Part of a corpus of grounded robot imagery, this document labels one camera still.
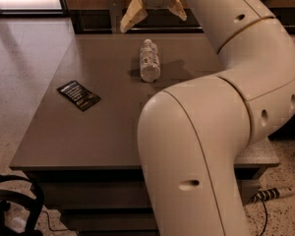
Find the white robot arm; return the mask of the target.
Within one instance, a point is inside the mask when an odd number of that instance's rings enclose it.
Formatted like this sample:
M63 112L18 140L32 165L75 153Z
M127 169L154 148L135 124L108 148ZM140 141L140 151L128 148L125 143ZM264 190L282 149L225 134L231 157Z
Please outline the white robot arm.
M166 88L142 110L138 147L160 236L249 236L234 159L295 114L295 42L260 0L132 0L127 31L148 9L186 1L225 69Z

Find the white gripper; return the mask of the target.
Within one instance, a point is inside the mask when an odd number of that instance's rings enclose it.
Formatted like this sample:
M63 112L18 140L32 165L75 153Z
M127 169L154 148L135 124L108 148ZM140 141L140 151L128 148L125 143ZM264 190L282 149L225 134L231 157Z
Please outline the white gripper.
M179 17L182 21L187 20L187 15L180 0L132 0L120 22L120 31L122 33L126 33L148 16L144 4L149 9L168 8L173 15Z

